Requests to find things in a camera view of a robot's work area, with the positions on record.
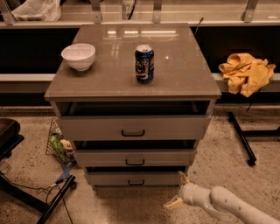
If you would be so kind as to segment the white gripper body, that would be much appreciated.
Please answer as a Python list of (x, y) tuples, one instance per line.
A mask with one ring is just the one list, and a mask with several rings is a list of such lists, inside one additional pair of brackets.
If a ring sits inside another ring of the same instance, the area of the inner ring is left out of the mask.
[(182, 185), (178, 195), (187, 205), (190, 206), (207, 207), (211, 204), (210, 190), (195, 185), (194, 183)]

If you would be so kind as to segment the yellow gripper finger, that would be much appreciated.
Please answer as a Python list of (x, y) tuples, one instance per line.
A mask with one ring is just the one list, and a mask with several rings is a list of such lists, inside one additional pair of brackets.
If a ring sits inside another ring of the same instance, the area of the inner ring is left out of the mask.
[(164, 204), (164, 208), (168, 210), (181, 208), (185, 202), (178, 196), (174, 196), (169, 202)]
[(182, 185), (191, 183), (191, 181), (188, 179), (188, 177), (182, 171), (179, 171), (178, 174), (180, 175)]

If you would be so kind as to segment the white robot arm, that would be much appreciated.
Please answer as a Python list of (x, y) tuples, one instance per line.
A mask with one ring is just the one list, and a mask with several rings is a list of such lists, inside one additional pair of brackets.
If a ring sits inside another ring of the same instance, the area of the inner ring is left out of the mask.
[(280, 224), (280, 221), (251, 206), (224, 187), (211, 189), (195, 185), (182, 172), (181, 185), (175, 195), (164, 207), (177, 209), (184, 205), (200, 207), (219, 221), (231, 221), (234, 217), (245, 224)]

